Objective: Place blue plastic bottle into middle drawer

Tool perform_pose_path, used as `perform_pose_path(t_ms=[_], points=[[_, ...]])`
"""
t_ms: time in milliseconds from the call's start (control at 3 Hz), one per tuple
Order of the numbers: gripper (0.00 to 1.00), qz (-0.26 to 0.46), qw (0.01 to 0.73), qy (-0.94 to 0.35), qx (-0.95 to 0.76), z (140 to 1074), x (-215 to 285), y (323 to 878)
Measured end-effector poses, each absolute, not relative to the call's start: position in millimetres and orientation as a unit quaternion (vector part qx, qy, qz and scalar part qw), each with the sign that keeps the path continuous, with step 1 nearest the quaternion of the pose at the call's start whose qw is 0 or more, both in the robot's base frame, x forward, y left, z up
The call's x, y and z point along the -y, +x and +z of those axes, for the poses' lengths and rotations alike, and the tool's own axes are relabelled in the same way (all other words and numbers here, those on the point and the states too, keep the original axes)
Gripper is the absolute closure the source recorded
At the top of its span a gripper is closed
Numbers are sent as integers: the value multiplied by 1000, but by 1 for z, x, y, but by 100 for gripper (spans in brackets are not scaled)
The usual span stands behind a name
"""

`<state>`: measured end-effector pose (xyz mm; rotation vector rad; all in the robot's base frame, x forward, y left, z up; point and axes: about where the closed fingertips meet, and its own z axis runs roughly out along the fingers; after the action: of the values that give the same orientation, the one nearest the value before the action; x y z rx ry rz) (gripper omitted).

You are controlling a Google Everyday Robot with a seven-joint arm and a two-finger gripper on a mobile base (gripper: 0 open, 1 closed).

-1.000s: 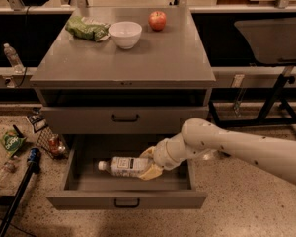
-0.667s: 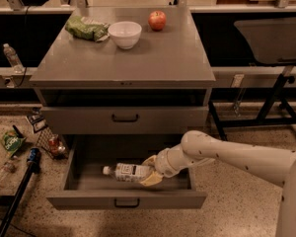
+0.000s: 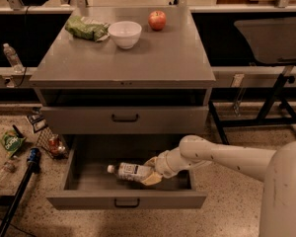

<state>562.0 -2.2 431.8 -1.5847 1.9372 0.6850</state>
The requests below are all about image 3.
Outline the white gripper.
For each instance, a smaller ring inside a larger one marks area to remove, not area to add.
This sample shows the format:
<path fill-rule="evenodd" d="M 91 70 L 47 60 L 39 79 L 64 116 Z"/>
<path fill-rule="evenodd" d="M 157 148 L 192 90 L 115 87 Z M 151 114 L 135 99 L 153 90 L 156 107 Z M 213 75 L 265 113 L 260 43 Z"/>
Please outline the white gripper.
<path fill-rule="evenodd" d="M 189 161 L 181 154 L 179 148 L 166 150 L 158 156 L 152 157 L 144 163 L 145 166 L 155 167 L 155 171 L 142 181 L 144 186 L 152 186 L 160 183 L 162 177 L 170 179 L 178 172 L 189 168 Z"/>

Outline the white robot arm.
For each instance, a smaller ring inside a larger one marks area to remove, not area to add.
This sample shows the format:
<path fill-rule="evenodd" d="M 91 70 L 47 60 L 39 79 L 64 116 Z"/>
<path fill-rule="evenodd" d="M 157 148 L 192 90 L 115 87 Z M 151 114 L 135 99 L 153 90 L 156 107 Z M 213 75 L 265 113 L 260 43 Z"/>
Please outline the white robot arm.
<path fill-rule="evenodd" d="M 146 162 L 152 173 L 143 184 L 155 185 L 202 161 L 212 161 L 263 182 L 259 237 L 296 237 L 296 141 L 269 150 L 217 144 L 187 135 L 177 148 Z"/>

